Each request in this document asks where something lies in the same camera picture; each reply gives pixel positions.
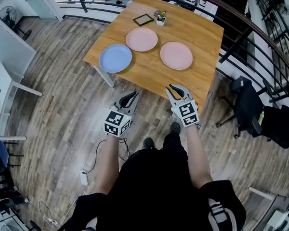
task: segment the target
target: glass door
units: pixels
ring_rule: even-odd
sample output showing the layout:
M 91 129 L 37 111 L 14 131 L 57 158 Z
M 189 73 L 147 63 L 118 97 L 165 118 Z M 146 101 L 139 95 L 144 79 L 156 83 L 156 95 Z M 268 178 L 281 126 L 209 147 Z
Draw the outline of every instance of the glass door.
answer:
M 25 0 L 41 19 L 57 20 L 45 0 Z

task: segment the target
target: desk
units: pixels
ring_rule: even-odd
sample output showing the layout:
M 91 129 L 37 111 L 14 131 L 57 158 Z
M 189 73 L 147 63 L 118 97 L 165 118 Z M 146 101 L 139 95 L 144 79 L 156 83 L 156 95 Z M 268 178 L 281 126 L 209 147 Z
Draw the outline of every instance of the desk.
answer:
M 83 60 L 113 87 L 108 74 L 98 67 L 101 52 L 113 44 L 126 45 L 127 33 L 138 28 L 133 19 L 145 13 L 153 17 L 157 9 L 167 11 L 165 25 L 158 26 L 154 21 L 143 27 L 156 32 L 158 44 L 146 52 L 132 51 L 129 67 L 116 74 L 164 98 L 168 98 L 165 87 L 169 84 L 185 86 L 198 103 L 198 112 L 201 113 L 215 72 L 223 28 L 192 11 L 161 0 L 134 0 L 106 28 Z M 188 69 L 173 70 L 162 62 L 160 48 L 172 41 L 183 43 L 191 50 L 194 59 Z
M 10 91 L 12 87 L 15 86 L 17 88 L 23 89 L 25 91 L 31 92 L 35 95 L 42 96 L 42 93 L 36 90 L 33 90 L 29 87 L 26 87 L 17 81 L 13 80 L 8 71 L 4 68 L 2 64 L 0 64 L 0 126 L 2 125 L 2 116 L 9 116 L 9 113 L 4 113 L 4 108 L 6 101 L 9 97 Z M 1 136 L 0 140 L 26 140 L 25 136 Z

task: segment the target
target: hardwood floor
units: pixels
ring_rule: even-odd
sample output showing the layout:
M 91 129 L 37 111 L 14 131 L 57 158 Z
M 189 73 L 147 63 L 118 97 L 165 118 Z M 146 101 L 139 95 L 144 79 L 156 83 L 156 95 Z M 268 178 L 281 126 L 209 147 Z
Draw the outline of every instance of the hardwood floor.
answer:
M 107 24 L 76 18 L 66 18 L 61 23 L 43 22 L 37 18 L 21 22 L 23 30 L 32 29 L 27 43 L 38 52 L 23 84 L 43 92 L 43 96 L 38 98 L 17 91 L 7 134 L 26 135 L 27 140 L 10 147 L 12 152 L 25 155 L 22 159 L 11 158 L 12 163 L 22 164 L 11 168 L 11 172 L 23 195 L 34 206 L 43 201 L 59 222 L 84 192 L 79 170 L 89 170 L 93 166 L 96 146 L 106 138 L 101 118 L 116 94 L 133 89 L 140 92 L 135 123 L 125 135 L 132 153 L 142 148 L 142 142 L 148 136 L 161 148 L 173 121 L 168 100 L 115 76 L 112 76 L 115 78 L 112 89 L 81 60 L 106 27 Z M 268 202 L 254 197 L 248 187 L 288 196 L 289 149 L 267 142 L 266 138 L 253 139 L 246 132 L 234 139 L 235 120 L 221 128 L 215 127 L 216 122 L 231 114 L 226 103 L 218 100 L 224 94 L 231 97 L 228 84 L 229 81 L 216 72 L 200 116 L 200 135 L 213 178 L 232 181 L 247 210 L 245 230 L 252 230 Z M 182 143 L 186 147 L 184 132 Z M 101 145 L 95 169 L 88 175 L 86 193 L 94 188 L 102 148 Z M 120 144 L 119 153 L 123 158 L 127 156 L 123 144 Z M 43 215 L 32 206 L 22 205 L 20 209 L 20 217 L 26 224 L 32 219 L 40 227 L 53 230 L 43 223 Z M 50 216 L 43 205 L 41 210 L 45 216 Z

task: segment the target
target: pink plate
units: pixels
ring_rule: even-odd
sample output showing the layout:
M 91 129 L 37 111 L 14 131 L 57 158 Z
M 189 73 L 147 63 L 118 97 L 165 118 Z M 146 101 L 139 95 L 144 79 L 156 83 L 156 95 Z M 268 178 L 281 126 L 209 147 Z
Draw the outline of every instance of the pink plate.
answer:
M 126 38 L 126 44 L 134 51 L 148 51 L 158 43 L 158 36 L 149 28 L 139 27 L 130 31 Z
M 193 62 L 190 49 L 179 42 L 169 42 L 160 49 L 160 57 L 165 65 L 176 70 L 188 68 Z

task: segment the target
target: black shoe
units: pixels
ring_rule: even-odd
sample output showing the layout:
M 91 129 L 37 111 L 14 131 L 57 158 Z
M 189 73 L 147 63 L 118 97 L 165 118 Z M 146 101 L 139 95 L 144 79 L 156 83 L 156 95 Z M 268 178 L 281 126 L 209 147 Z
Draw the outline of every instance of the black shoe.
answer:
M 154 141 L 151 138 L 146 138 L 144 140 L 144 148 L 145 149 L 155 149 Z
M 179 123 L 177 123 L 177 122 L 172 123 L 172 125 L 170 126 L 170 133 L 172 133 L 172 132 L 180 134 L 181 126 Z

